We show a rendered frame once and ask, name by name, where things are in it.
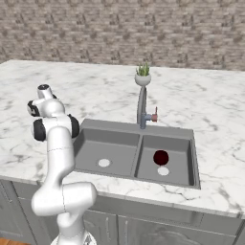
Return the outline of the grey panel under sink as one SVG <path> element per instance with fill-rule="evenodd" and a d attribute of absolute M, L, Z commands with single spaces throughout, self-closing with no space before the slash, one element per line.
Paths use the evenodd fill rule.
<path fill-rule="evenodd" d="M 186 211 L 172 207 L 146 204 L 138 201 L 128 201 L 119 198 L 99 196 L 93 210 L 110 212 L 133 217 L 168 220 L 170 222 L 199 226 L 203 217 L 201 212 Z"/>

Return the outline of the grey sink tap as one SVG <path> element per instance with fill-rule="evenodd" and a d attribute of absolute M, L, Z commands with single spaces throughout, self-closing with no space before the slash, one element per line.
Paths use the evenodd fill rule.
<path fill-rule="evenodd" d="M 141 129 L 146 128 L 146 122 L 152 120 L 152 114 L 146 113 L 146 87 L 143 86 L 140 90 L 137 107 L 137 124 Z"/>

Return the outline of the grey cupboard door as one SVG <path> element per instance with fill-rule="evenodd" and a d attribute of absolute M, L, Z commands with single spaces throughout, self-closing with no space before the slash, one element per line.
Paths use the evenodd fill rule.
<path fill-rule="evenodd" d="M 109 217 L 110 242 L 107 241 L 105 218 Z M 86 230 L 97 240 L 98 245 L 118 245 L 117 215 L 105 212 L 86 211 L 83 216 Z"/>
<path fill-rule="evenodd" d="M 36 245 L 13 185 L 6 180 L 0 180 L 0 236 Z"/>
<path fill-rule="evenodd" d="M 119 215 L 120 245 L 124 245 L 125 220 L 128 220 L 128 245 L 233 245 L 235 241 L 234 235 L 204 232 Z"/>

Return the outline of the grey double basin sink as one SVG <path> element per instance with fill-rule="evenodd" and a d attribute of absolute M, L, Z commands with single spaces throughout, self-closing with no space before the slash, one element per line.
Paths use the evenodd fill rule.
<path fill-rule="evenodd" d="M 191 129 L 86 119 L 74 141 L 76 170 L 125 179 L 200 188 L 194 134 Z M 153 161 L 157 150 L 168 163 Z"/>

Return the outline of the green plant in white pot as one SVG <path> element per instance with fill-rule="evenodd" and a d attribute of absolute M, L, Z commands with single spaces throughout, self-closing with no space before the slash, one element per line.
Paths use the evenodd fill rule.
<path fill-rule="evenodd" d="M 149 65 L 146 62 L 139 65 L 136 69 L 135 82 L 140 86 L 147 86 L 151 82 L 151 74 L 149 73 Z"/>

